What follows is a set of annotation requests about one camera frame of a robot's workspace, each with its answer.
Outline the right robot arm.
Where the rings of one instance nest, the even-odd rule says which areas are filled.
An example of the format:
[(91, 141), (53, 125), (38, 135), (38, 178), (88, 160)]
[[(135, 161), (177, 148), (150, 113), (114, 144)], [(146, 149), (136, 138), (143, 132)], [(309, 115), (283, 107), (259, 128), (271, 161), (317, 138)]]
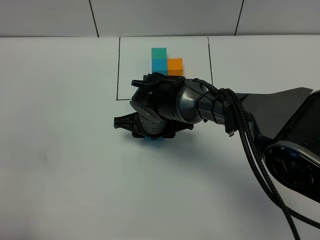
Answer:
[(299, 87), (271, 94), (217, 89), (200, 79), (147, 74), (133, 80), (134, 113), (116, 117), (114, 127), (135, 138), (173, 138), (201, 121), (240, 127), (235, 110), (248, 123), (257, 153), (282, 185), (320, 200), (320, 93)]

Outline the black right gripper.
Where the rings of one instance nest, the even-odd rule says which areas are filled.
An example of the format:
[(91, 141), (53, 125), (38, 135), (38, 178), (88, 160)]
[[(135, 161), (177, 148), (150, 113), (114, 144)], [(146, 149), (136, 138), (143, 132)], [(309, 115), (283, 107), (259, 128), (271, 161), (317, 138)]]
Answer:
[(165, 118), (161, 122), (154, 122), (138, 114), (137, 112), (128, 115), (115, 117), (113, 126), (115, 129), (122, 128), (132, 132), (134, 138), (160, 138), (173, 139), (177, 132), (192, 130), (193, 125), (172, 119)]

